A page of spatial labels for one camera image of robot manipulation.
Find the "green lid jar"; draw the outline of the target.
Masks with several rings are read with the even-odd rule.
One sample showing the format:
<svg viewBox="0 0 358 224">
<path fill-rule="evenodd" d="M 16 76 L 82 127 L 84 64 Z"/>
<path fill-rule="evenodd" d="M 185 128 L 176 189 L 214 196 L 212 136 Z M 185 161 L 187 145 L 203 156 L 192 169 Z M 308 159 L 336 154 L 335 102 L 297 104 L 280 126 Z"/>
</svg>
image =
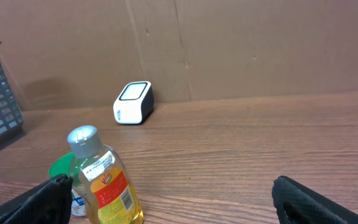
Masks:
<svg viewBox="0 0 358 224">
<path fill-rule="evenodd" d="M 70 152 L 55 161 L 49 168 L 49 177 L 52 178 L 57 176 L 58 174 L 68 175 L 69 167 L 73 158 L 74 154 Z M 71 214 L 76 217 L 85 217 L 86 208 L 83 198 L 74 189 L 71 190 L 71 197 Z"/>
</svg>

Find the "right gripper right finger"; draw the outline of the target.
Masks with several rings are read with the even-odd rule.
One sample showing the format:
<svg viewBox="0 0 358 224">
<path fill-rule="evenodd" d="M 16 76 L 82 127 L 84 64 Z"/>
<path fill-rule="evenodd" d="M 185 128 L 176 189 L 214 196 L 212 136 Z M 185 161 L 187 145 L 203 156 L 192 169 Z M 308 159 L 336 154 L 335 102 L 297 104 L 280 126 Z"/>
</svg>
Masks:
<svg viewBox="0 0 358 224">
<path fill-rule="evenodd" d="M 280 224 L 358 224 L 358 214 L 284 175 L 272 198 Z"/>
</svg>

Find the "yellow dish soap bottle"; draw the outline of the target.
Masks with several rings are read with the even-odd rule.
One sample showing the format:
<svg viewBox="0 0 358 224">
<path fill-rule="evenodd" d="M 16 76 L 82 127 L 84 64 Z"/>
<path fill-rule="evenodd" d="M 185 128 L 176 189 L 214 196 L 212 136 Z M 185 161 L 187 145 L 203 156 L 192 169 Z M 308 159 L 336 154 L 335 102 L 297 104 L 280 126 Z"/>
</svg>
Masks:
<svg viewBox="0 0 358 224">
<path fill-rule="evenodd" d="M 144 213 L 118 153 L 100 140 L 91 125 L 72 130 L 67 142 L 74 154 L 68 173 L 84 200 L 91 223 L 143 224 Z"/>
</svg>

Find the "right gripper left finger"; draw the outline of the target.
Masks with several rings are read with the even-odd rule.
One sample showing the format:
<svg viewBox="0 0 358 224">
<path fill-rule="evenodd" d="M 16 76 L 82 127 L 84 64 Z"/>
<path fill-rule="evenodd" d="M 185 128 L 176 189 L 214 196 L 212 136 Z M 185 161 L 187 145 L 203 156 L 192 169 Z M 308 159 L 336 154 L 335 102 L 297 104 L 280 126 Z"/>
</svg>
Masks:
<svg viewBox="0 0 358 224">
<path fill-rule="evenodd" d="M 73 178 L 59 174 L 0 206 L 0 224 L 67 224 Z"/>
</svg>

